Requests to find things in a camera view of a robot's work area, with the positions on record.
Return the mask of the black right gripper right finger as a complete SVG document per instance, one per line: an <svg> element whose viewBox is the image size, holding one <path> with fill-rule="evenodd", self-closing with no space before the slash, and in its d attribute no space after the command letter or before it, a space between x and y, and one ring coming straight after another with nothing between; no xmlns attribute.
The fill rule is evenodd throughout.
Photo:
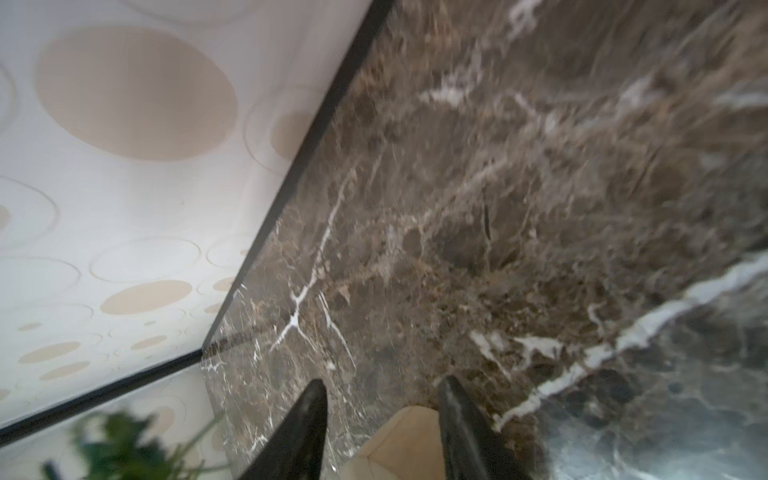
<svg viewBox="0 0 768 480"><path fill-rule="evenodd" d="M438 397L446 479L530 479L455 376L441 380Z"/></svg>

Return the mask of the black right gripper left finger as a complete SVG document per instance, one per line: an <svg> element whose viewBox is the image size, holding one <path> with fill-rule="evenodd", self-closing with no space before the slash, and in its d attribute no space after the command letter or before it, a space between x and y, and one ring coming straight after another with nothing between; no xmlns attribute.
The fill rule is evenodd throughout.
<svg viewBox="0 0 768 480"><path fill-rule="evenodd" d="M318 480L327 422L327 390L321 379L313 379L240 479Z"/></svg>

